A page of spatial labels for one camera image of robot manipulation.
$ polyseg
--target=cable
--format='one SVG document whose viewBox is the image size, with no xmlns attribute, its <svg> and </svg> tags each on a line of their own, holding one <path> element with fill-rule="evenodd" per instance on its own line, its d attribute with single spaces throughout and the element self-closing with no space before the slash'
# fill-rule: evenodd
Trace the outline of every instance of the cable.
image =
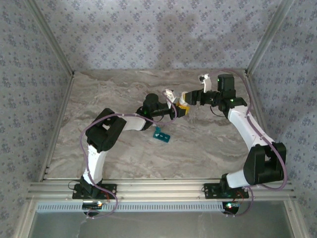
<svg viewBox="0 0 317 238">
<path fill-rule="evenodd" d="M 253 202 L 254 202 L 253 191 L 252 191 L 252 189 L 251 189 L 250 186 L 246 186 L 246 187 L 244 187 L 244 188 L 248 189 L 248 190 L 250 191 L 250 193 L 251 193 L 251 203 L 250 203 L 250 205 L 248 206 L 248 208 L 247 208 L 243 213 L 240 213 L 240 214 L 233 214 L 233 213 L 232 213 L 232 214 L 226 214 L 226 217 L 228 217 L 228 216 L 231 216 L 231 217 L 241 217 L 241 216 L 247 214 L 247 213 L 251 210 L 251 208 L 252 208 L 252 206 L 253 206 Z"/>
<path fill-rule="evenodd" d="M 161 120 L 163 120 L 163 118 L 164 118 L 164 115 L 161 117 L 161 119 L 159 120 L 159 121 L 157 121 L 157 122 L 160 122 Z"/>
<path fill-rule="evenodd" d="M 104 191 L 101 191 L 101 192 L 103 192 L 106 195 L 108 202 L 110 202 L 109 194 L 107 192 L 104 192 Z"/>
<path fill-rule="evenodd" d="M 71 180 L 71 181 L 69 181 L 69 183 L 68 183 L 68 185 L 67 185 L 67 187 L 70 189 L 70 190 L 75 190 L 74 188 L 71 188 L 71 187 L 69 187 L 69 185 L 70 185 L 70 183 L 71 182 L 79 182 L 79 180 Z"/>
<path fill-rule="evenodd" d="M 91 177 L 90 170 L 89 170 L 89 160 L 88 160 L 88 156 L 87 156 L 87 154 L 86 154 L 86 151 L 85 151 L 85 149 L 84 149 L 83 142 L 82 142 L 82 139 L 83 139 L 84 134 L 86 133 L 86 131 L 87 131 L 88 129 L 90 129 L 91 127 L 93 127 L 93 126 L 96 125 L 97 123 L 99 123 L 99 122 L 101 122 L 101 121 L 103 121 L 103 120 L 105 120 L 105 119 L 107 119 L 107 118 L 114 117 L 114 116 L 142 118 L 142 119 L 145 119 L 145 120 L 147 120 L 147 121 L 153 122 L 153 123 L 155 123 L 155 124 L 157 124 L 157 125 L 167 125 L 167 124 L 173 123 L 173 122 L 177 119 L 177 110 L 176 110 L 176 107 L 175 107 L 175 105 L 169 100 L 169 98 L 165 95 L 164 92 L 162 92 L 162 94 L 163 94 L 163 96 L 167 99 L 167 101 L 171 103 L 171 105 L 172 105 L 172 107 L 173 107 L 173 110 L 174 110 L 174 112 L 175 112 L 175 117 L 174 117 L 172 120 L 168 121 L 168 122 L 157 122 L 157 121 L 148 119 L 148 118 L 143 117 L 143 116 L 138 115 L 138 114 L 121 114 L 121 113 L 114 113 L 114 114 L 107 115 L 107 116 L 105 116 L 105 117 L 102 117 L 102 118 L 100 118 L 100 119 L 94 121 L 93 123 L 91 123 L 89 126 L 87 126 L 87 127 L 80 133 L 80 136 L 79 136 L 80 148 L 81 148 L 81 150 L 82 150 L 83 153 L 84 153 L 85 162 L 86 162 L 87 175 L 88 175 L 88 178 L 89 178 L 91 184 L 92 184 L 93 186 L 95 186 L 96 188 L 98 188 L 99 190 L 104 191 L 104 192 L 106 192 L 106 193 L 112 195 L 112 196 L 114 197 L 114 199 L 115 199 L 115 206 L 114 206 L 114 208 L 113 208 L 109 213 L 107 213 L 107 214 L 105 214 L 105 215 L 102 215 L 102 216 L 99 216 L 99 217 L 90 217 L 90 216 L 89 216 L 89 212 L 90 212 L 90 211 L 88 211 L 88 212 L 87 212 L 87 218 L 98 219 L 98 218 L 107 217 L 107 216 L 109 216 L 109 215 L 111 215 L 112 213 L 115 212 L 115 210 L 116 210 L 117 207 L 118 207 L 118 203 L 119 203 L 119 202 L 118 202 L 117 196 L 116 196 L 113 192 L 111 192 L 111 191 L 109 191 L 109 190 L 107 190 L 107 189 L 104 189 L 104 188 L 98 186 L 98 185 L 94 182 L 93 178 Z"/>
<path fill-rule="evenodd" d="M 242 193 L 239 191 L 236 192 L 236 195 L 237 194 L 240 194 L 240 196 L 242 197 L 242 202 L 240 203 L 240 205 L 241 205 L 243 203 L 244 197 L 243 197 Z"/>
<path fill-rule="evenodd" d="M 243 79 L 243 75 L 241 75 L 239 72 L 234 71 L 234 70 L 230 70 L 230 69 L 227 69 L 227 68 L 224 68 L 224 69 L 222 69 L 221 71 L 225 71 L 225 72 L 227 71 L 227 72 L 230 72 L 230 73 L 234 73 L 234 74 L 236 74 L 238 77 L 241 78 L 241 80 L 242 80 L 242 82 L 243 82 L 243 84 L 244 84 L 244 86 L 245 86 L 245 88 L 246 88 L 246 90 L 247 90 L 247 92 L 248 92 L 248 96 L 249 96 L 249 99 L 250 99 L 250 105 L 249 105 L 249 107 L 248 107 L 248 109 L 247 109 L 247 112 L 246 112 L 247 121 L 248 121 L 249 125 L 252 127 L 252 129 L 255 131 L 255 133 L 258 134 L 258 136 L 259 136 L 266 144 L 268 144 L 268 146 L 271 148 L 271 150 L 272 150 L 272 151 L 275 153 L 275 155 L 277 156 L 277 158 L 278 158 L 278 160 L 279 160 L 279 162 L 280 162 L 280 164 L 281 164 L 281 166 L 282 166 L 283 173 L 284 173 L 284 180 L 283 180 L 283 183 L 282 183 L 282 185 L 281 185 L 280 187 L 274 188 L 274 187 L 269 187 L 269 186 L 263 185 L 263 184 L 260 184 L 260 186 L 265 187 L 265 188 L 267 188 L 267 189 L 269 189 L 269 190 L 273 190 L 273 191 L 281 191 L 281 190 L 286 186 L 286 184 L 287 184 L 287 170 L 286 170 L 286 166 L 285 166 L 285 163 L 284 163 L 284 161 L 283 161 L 281 155 L 280 155 L 279 152 L 276 150 L 276 148 L 273 146 L 273 144 L 272 144 L 270 141 L 268 141 L 268 140 L 259 132 L 259 130 L 258 130 L 258 129 L 256 128 L 256 126 L 252 123 L 252 121 L 251 121 L 251 119 L 250 119 L 250 117 L 249 117 L 250 110 L 251 110 L 251 108 L 253 107 L 253 100 L 252 100 L 252 98 L 251 98 L 251 92 L 250 92 L 250 90 L 249 90 L 249 87 L 248 87 L 247 83 L 245 82 L 245 80 Z"/>
<path fill-rule="evenodd" d="M 210 111 L 212 112 L 212 114 L 214 114 L 217 117 L 225 118 L 225 116 L 220 116 L 220 115 L 217 115 L 216 113 L 214 113 L 211 106 L 210 106 Z"/>
</svg>

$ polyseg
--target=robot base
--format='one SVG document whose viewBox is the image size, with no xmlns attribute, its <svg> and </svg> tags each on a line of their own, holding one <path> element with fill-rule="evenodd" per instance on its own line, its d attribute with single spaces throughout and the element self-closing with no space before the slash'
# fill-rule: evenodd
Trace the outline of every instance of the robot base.
<svg viewBox="0 0 317 238">
<path fill-rule="evenodd" d="M 107 189 L 114 194 L 117 192 L 117 185 L 114 183 L 102 183 L 101 181 L 97 184 L 98 186 Z M 98 200 L 114 200 L 114 197 L 103 191 L 100 191 L 96 187 L 88 184 L 83 177 L 80 179 L 80 183 L 74 186 L 73 199 L 98 199 Z"/>
<path fill-rule="evenodd" d="M 205 199 L 249 198 L 249 193 L 247 191 L 245 192 L 241 187 L 226 189 L 223 191 L 219 183 L 205 183 L 203 189 Z"/>
</svg>

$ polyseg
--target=glass panel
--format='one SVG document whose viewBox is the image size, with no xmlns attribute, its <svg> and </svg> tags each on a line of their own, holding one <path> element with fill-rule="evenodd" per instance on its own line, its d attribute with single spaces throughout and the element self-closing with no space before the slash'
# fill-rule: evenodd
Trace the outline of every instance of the glass panel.
<svg viewBox="0 0 317 238">
<path fill-rule="evenodd" d="M 242 204 L 241 211 L 248 206 Z M 220 212 L 115 213 L 91 220 L 83 213 L 38 213 L 29 238 L 292 238 L 283 202 L 255 202 L 242 217 Z"/>
</svg>

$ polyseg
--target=teal object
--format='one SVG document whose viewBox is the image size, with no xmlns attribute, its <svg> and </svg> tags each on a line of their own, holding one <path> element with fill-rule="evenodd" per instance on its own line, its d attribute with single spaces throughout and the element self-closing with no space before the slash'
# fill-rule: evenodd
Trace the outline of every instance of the teal object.
<svg viewBox="0 0 317 238">
<path fill-rule="evenodd" d="M 161 132 L 161 131 L 160 131 L 160 128 L 159 128 L 158 126 L 155 127 L 155 132 L 154 132 L 154 134 L 153 134 L 153 137 L 154 137 L 155 139 L 164 141 L 164 142 L 166 142 L 166 143 L 168 143 L 168 142 L 169 142 L 169 139 L 170 139 L 170 135 Z"/>
</svg>

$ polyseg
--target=yellow object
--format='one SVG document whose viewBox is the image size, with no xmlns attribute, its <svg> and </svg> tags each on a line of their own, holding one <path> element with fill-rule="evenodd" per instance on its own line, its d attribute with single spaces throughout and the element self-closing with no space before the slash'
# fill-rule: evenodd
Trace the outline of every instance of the yellow object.
<svg viewBox="0 0 317 238">
<path fill-rule="evenodd" d="M 187 115 L 187 113 L 188 113 L 188 111 L 189 111 L 189 109 L 190 109 L 189 106 L 180 105 L 179 102 L 177 102 L 176 105 L 177 105 L 180 109 L 186 110 L 186 111 L 185 111 L 185 115 Z"/>
</svg>

